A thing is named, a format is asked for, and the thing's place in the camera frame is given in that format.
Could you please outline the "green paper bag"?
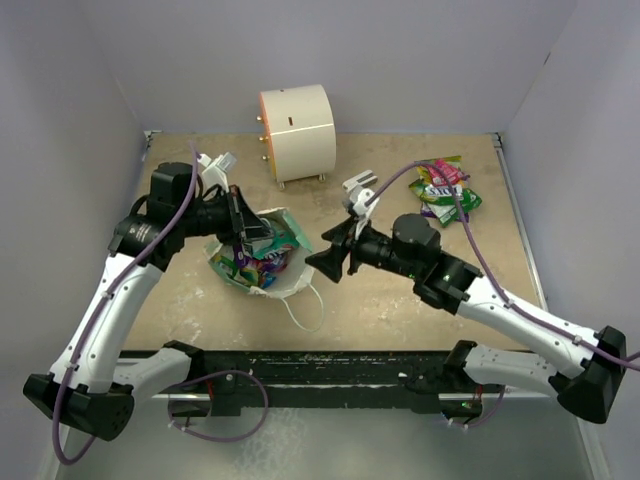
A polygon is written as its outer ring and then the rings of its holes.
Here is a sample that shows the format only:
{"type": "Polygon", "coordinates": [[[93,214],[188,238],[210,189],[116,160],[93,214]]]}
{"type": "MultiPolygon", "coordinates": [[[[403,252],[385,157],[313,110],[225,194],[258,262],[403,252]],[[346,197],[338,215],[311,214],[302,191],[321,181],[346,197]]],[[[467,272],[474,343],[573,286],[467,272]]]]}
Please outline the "green paper bag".
{"type": "Polygon", "coordinates": [[[312,284],[314,269],[306,264],[313,252],[308,237],[286,207],[262,210],[258,217],[274,237],[248,247],[225,246],[213,240],[204,247],[209,266],[224,283],[246,295],[281,301],[298,328],[317,332],[325,321],[325,306],[312,284]],[[300,322],[288,302],[305,289],[310,289],[319,303],[319,319],[314,326],[300,322]]]}

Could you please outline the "purple snack packet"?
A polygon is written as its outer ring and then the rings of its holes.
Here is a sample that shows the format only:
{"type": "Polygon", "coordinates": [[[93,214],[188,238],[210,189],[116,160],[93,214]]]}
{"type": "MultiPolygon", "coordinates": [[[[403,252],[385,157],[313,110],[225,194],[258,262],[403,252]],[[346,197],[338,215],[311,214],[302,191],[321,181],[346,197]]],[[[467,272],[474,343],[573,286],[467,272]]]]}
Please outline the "purple snack packet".
{"type": "Polygon", "coordinates": [[[421,213],[437,219],[442,226],[460,220],[455,199],[460,203],[465,218],[468,217],[469,211],[477,207],[478,195],[464,182],[454,183],[453,188],[450,189],[447,185],[434,185],[423,178],[419,185],[418,197],[422,201],[421,213]]]}

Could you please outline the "green Fox's candy packet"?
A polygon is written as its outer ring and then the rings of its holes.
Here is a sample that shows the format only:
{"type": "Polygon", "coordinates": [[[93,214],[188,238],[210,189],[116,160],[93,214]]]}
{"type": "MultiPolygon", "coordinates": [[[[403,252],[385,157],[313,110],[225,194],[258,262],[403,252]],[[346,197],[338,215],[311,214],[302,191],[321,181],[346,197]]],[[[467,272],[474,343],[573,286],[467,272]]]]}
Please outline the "green Fox's candy packet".
{"type": "Polygon", "coordinates": [[[461,169],[461,157],[449,156],[427,161],[416,168],[418,179],[409,185],[410,191],[421,201],[437,206],[453,205],[470,200],[467,175],[461,169]]]}

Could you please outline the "yellow green snack packet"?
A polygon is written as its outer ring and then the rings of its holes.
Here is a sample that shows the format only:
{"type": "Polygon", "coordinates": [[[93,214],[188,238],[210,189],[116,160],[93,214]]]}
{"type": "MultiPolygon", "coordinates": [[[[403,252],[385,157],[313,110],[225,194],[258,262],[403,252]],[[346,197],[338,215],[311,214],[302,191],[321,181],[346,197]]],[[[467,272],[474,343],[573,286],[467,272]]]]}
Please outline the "yellow green snack packet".
{"type": "Polygon", "coordinates": [[[458,201],[463,215],[460,215],[459,209],[454,201],[447,205],[424,203],[423,212],[427,216],[437,219],[442,227],[447,227],[456,221],[469,220],[469,213],[478,208],[482,202],[483,200],[478,194],[471,189],[465,188],[463,197],[458,201]]]}

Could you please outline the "pink red snack packet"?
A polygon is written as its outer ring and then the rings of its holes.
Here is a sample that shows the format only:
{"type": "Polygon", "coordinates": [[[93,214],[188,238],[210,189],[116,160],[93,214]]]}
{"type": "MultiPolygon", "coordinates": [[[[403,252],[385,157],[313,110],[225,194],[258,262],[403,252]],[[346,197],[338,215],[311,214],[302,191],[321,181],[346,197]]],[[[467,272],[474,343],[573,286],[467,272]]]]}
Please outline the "pink red snack packet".
{"type": "Polygon", "coordinates": [[[431,177],[431,183],[435,186],[447,186],[447,182],[460,184],[469,179],[469,175],[461,169],[460,156],[435,159],[429,164],[427,169],[431,177]]]}

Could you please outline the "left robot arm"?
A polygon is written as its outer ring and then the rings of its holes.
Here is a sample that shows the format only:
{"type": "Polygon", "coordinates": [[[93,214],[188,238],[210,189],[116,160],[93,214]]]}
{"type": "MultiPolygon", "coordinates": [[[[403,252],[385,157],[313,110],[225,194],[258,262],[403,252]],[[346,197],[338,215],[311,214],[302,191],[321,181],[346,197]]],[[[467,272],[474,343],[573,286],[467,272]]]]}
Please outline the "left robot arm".
{"type": "Polygon", "coordinates": [[[132,367],[117,362],[139,310],[191,237],[214,235],[242,245],[273,234],[229,184],[231,161],[202,157],[196,165],[165,162],[150,191],[114,229],[96,293],[69,344],[46,374],[32,374],[23,393],[56,425],[111,441],[135,407],[177,385],[202,387],[205,354],[179,341],[166,343],[132,367]]]}

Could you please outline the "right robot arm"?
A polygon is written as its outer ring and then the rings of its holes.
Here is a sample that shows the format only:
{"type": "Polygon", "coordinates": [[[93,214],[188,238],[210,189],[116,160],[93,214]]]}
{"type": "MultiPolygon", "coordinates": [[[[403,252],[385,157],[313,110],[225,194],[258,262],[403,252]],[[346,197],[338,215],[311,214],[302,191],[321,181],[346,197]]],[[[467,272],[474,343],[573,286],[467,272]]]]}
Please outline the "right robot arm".
{"type": "Polygon", "coordinates": [[[305,262],[333,282],[362,264],[412,280],[430,307],[490,327],[525,346],[502,351],[460,341],[445,366],[456,391],[474,384],[512,386],[554,398],[569,413],[594,423],[608,420],[627,371],[625,335],[563,320],[492,284],[474,265],[445,252],[440,234],[419,214],[403,214],[391,235],[349,218],[322,235],[328,249],[305,262]]]}

